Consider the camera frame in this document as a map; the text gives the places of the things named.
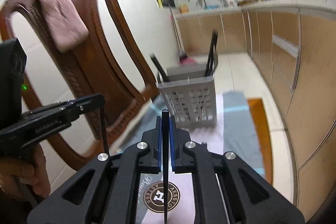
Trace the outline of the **person's left hand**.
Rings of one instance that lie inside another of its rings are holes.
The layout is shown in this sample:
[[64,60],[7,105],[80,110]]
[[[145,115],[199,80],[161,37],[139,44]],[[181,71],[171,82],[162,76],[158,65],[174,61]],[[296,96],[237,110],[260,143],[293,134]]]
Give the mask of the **person's left hand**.
[[46,170],[46,157],[40,144],[29,152],[28,160],[3,158],[1,159],[1,189],[8,195],[23,198],[14,177],[24,178],[32,187],[35,194],[46,198],[51,186]]

